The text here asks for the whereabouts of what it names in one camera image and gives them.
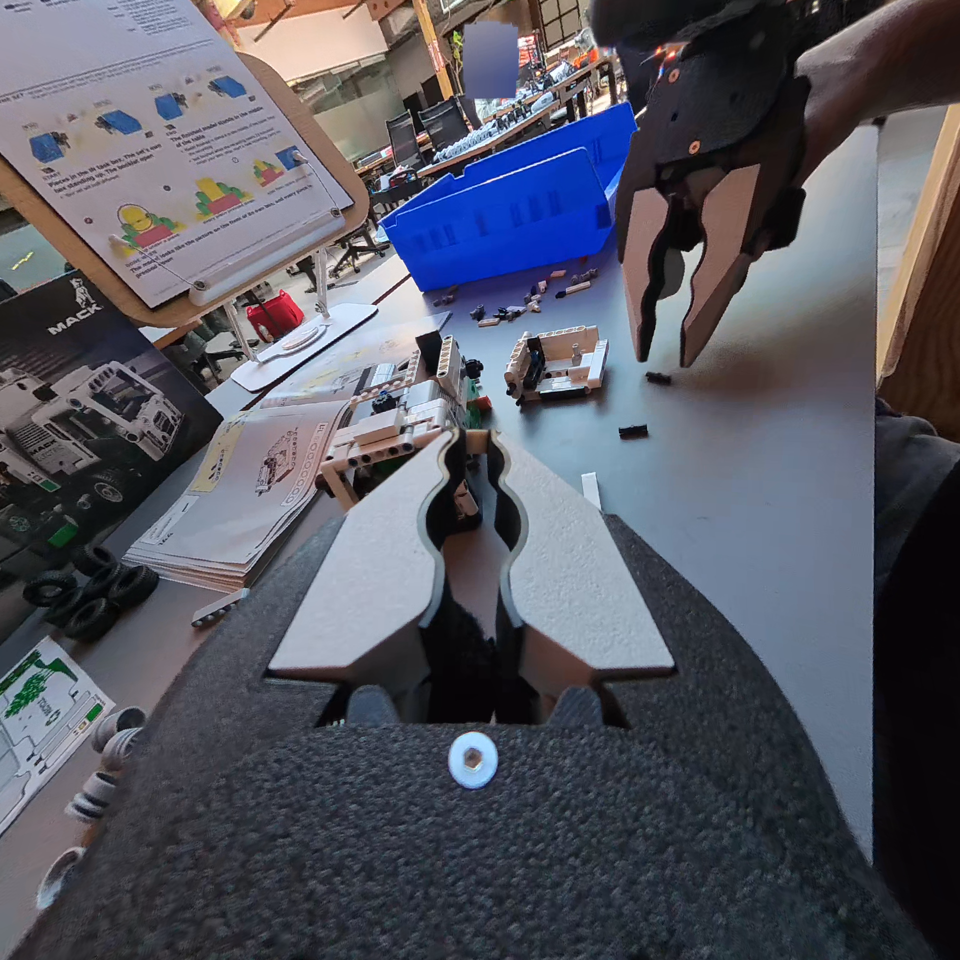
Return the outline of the long work table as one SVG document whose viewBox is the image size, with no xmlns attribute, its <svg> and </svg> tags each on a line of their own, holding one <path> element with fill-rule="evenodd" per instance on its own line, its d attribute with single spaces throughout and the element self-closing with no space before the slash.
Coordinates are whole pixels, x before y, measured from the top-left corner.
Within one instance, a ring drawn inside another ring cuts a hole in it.
<svg viewBox="0 0 960 960">
<path fill-rule="evenodd" d="M 459 174 L 468 164 L 508 149 L 527 138 L 527 135 L 534 137 L 587 118 L 592 115 L 597 103 L 600 111 L 615 106 L 619 100 L 618 63 L 612 54 L 603 56 L 552 86 L 550 92 L 553 99 L 543 108 L 532 110 L 508 128 L 498 128 L 495 136 L 486 138 L 469 150 L 430 164 L 421 169 L 417 176 L 426 182 L 438 179 L 447 172 Z"/>
</svg>

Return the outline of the green white sticker sheet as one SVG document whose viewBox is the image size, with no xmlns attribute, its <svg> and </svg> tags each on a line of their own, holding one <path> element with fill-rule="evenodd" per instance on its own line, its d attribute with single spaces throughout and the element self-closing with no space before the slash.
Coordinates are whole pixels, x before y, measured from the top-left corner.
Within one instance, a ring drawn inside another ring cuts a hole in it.
<svg viewBox="0 0 960 960">
<path fill-rule="evenodd" d="M 51 636 L 1 678 L 1 831 L 114 708 Z"/>
</svg>

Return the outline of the person's right hand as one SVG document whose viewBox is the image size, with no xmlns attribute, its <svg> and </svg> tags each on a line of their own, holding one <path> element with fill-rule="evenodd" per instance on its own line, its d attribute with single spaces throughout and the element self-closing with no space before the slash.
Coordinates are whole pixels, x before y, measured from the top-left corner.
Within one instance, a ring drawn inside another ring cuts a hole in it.
<svg viewBox="0 0 960 960">
<path fill-rule="evenodd" d="M 798 58 L 797 75 L 809 81 L 810 91 L 803 118 L 803 155 L 794 186 L 803 185 L 870 116 L 876 57 L 869 53 L 868 45 L 864 33 L 849 29 Z"/>
</svg>

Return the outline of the dark lego set box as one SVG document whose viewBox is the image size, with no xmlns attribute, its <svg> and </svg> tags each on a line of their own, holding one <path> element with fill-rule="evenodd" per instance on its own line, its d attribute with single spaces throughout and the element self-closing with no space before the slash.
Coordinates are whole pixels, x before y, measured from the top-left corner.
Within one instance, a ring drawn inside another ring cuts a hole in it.
<svg viewBox="0 0 960 960">
<path fill-rule="evenodd" d="M 2 281 L 2 583 L 123 522 L 222 420 L 78 270 L 20 293 Z"/>
</svg>

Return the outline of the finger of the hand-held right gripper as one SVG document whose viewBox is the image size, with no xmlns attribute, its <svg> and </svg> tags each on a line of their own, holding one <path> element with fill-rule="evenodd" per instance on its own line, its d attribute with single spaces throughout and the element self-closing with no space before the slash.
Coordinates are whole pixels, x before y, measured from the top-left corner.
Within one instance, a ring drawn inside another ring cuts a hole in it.
<svg viewBox="0 0 960 960">
<path fill-rule="evenodd" d="M 639 362 L 649 358 L 657 326 L 657 303 L 666 285 L 670 202 L 656 187 L 616 197 L 618 258 L 621 263 L 630 336 Z"/>
<path fill-rule="evenodd" d="M 691 302 L 680 329 L 680 365 L 689 368 L 710 341 L 752 259 L 743 251 L 761 166 L 727 173 L 701 209 L 701 260 L 691 278 Z"/>
</svg>

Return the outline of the blue plastic bin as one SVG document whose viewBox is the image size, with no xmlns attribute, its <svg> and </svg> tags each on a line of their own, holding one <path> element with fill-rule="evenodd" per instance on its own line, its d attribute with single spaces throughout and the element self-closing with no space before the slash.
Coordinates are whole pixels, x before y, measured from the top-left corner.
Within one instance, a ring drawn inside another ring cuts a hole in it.
<svg viewBox="0 0 960 960">
<path fill-rule="evenodd" d="M 591 256 L 636 130 L 619 103 L 445 174 L 381 225 L 422 291 Z"/>
</svg>

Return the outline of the red bag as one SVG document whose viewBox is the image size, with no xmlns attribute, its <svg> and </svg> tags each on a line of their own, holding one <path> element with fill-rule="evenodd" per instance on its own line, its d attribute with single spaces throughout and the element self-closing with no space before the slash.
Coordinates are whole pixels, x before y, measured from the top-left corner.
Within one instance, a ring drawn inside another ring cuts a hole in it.
<svg viewBox="0 0 960 960">
<path fill-rule="evenodd" d="M 301 326 L 305 313 L 285 290 L 266 300 L 251 301 L 246 318 L 261 342 L 270 344 Z"/>
</svg>

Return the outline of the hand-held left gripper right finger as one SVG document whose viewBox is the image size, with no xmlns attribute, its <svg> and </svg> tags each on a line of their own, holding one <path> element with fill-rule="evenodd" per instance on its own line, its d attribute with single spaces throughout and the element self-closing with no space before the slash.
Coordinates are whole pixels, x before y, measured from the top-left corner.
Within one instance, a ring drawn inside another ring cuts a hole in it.
<svg viewBox="0 0 960 960">
<path fill-rule="evenodd" d="M 539 724 L 570 688 L 675 671 L 603 512 L 496 429 L 487 440 L 487 550 L 497 721 Z"/>
</svg>

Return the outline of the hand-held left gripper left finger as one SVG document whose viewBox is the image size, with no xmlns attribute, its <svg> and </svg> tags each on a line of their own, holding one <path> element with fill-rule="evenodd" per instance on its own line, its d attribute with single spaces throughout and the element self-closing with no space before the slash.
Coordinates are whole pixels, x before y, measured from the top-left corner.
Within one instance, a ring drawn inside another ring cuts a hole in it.
<svg viewBox="0 0 960 960">
<path fill-rule="evenodd" d="M 426 723 L 463 642 L 442 547 L 456 520 L 463 433 L 447 428 L 344 516 L 268 677 L 383 689 Z"/>
</svg>

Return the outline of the white green lego truck model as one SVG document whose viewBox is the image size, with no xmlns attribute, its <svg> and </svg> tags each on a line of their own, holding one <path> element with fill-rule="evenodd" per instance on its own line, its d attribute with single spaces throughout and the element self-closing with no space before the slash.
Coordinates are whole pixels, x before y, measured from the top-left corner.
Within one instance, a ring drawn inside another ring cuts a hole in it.
<svg viewBox="0 0 960 960">
<path fill-rule="evenodd" d="M 484 366 L 444 332 L 449 317 L 402 323 L 308 391 L 308 401 L 326 404 L 331 414 L 314 484 L 343 508 L 445 431 L 478 429 L 491 412 Z"/>
</svg>

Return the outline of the person's dark trouser leg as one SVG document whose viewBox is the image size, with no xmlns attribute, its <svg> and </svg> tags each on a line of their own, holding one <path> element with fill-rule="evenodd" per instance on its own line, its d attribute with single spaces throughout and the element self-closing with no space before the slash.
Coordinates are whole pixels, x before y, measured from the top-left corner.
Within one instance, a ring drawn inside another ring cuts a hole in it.
<svg viewBox="0 0 960 960">
<path fill-rule="evenodd" d="M 959 446 L 875 399 L 873 846 L 901 907 L 959 956 Z"/>
</svg>

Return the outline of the pile of black rubber tyres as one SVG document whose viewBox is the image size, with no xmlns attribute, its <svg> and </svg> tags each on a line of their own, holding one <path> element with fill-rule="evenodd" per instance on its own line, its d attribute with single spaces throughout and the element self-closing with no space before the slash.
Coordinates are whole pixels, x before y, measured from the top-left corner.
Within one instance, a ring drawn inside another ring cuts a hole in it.
<svg viewBox="0 0 960 960">
<path fill-rule="evenodd" d="M 49 569 L 35 575 L 23 586 L 22 598 L 74 642 L 102 639 L 124 613 L 155 592 L 161 579 L 149 566 L 127 565 L 99 544 L 75 548 L 71 563 L 74 572 Z"/>
</svg>

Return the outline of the light grey lego beam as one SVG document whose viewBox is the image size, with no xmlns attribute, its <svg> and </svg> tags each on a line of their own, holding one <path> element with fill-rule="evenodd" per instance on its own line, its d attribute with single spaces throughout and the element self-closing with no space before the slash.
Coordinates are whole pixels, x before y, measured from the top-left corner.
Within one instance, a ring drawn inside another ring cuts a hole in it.
<svg viewBox="0 0 960 960">
<path fill-rule="evenodd" d="M 235 609 L 239 603 L 250 595 L 250 592 L 249 588 L 244 587 L 233 593 L 223 595 L 206 606 L 202 606 L 193 613 L 190 620 L 191 626 L 198 630 L 206 629 Z"/>
</svg>

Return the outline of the person's right forearm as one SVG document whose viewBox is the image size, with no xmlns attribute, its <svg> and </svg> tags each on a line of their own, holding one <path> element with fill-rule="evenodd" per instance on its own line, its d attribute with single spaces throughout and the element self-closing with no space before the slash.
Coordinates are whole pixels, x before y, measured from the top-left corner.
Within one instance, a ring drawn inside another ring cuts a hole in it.
<svg viewBox="0 0 960 960">
<path fill-rule="evenodd" d="M 877 14 L 868 118 L 959 102 L 959 3 L 897 1 Z"/>
</svg>

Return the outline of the scattered small lego pieces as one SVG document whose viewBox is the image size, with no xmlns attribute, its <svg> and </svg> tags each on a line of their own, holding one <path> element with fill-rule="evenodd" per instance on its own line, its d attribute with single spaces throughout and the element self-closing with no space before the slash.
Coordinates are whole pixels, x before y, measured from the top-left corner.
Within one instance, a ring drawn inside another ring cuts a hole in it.
<svg viewBox="0 0 960 960">
<path fill-rule="evenodd" d="M 526 313 L 541 313 L 547 295 L 562 300 L 589 290 L 598 277 L 599 268 L 597 267 L 586 267 L 580 271 L 552 270 L 531 284 L 529 290 L 523 294 L 522 301 L 500 305 L 495 309 L 489 309 L 486 304 L 479 303 L 469 311 L 468 317 L 479 329 L 511 323 Z"/>
</svg>

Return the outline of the open lego instruction booklet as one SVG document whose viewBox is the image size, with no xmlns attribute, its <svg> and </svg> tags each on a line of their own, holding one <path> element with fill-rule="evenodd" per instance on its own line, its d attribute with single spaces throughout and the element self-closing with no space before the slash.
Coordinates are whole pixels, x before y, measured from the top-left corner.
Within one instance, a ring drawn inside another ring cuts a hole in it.
<svg viewBox="0 0 960 960">
<path fill-rule="evenodd" d="M 430 318 L 369 323 L 223 422 L 189 486 L 123 556 L 160 578 L 230 594 L 252 584 L 317 494 L 350 398 L 401 364 Z"/>
</svg>

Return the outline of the wooden panel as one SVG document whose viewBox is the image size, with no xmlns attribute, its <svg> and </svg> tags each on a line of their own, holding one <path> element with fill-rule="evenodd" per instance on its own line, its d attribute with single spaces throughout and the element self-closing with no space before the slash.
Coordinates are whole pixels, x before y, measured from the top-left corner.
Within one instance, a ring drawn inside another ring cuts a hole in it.
<svg viewBox="0 0 960 960">
<path fill-rule="evenodd" d="M 877 392 L 958 441 L 959 106 L 893 116 L 882 138 L 901 237 L 878 248 Z"/>
</svg>

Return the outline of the black office chair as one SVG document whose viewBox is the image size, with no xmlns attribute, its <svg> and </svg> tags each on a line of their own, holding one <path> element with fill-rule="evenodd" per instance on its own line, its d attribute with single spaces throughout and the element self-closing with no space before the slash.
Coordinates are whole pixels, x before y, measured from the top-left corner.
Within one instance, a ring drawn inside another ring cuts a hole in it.
<svg viewBox="0 0 960 960">
<path fill-rule="evenodd" d="M 417 131 L 409 110 L 386 121 L 391 156 L 396 167 L 418 171 L 425 166 Z"/>
<path fill-rule="evenodd" d="M 472 131 L 455 96 L 419 111 L 417 117 L 435 155 L 463 140 Z"/>
</svg>

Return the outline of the white lego cab subassembly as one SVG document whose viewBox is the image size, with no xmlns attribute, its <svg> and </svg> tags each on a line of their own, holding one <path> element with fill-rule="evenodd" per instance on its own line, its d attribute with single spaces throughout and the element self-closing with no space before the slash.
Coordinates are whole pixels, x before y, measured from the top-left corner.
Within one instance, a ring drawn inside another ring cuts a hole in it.
<svg viewBox="0 0 960 960">
<path fill-rule="evenodd" d="M 603 385 L 608 354 L 597 326 L 525 332 L 505 368 L 507 395 L 516 405 L 589 395 Z"/>
</svg>

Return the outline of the printed task instruction sheet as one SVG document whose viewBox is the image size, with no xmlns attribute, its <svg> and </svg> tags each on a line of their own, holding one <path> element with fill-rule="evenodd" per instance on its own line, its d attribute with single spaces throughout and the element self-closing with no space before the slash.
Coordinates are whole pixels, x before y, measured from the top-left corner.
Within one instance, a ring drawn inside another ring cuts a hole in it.
<svg viewBox="0 0 960 960">
<path fill-rule="evenodd" d="M 2 157 L 148 309 L 198 304 L 354 206 L 191 2 L 2 2 Z"/>
</svg>

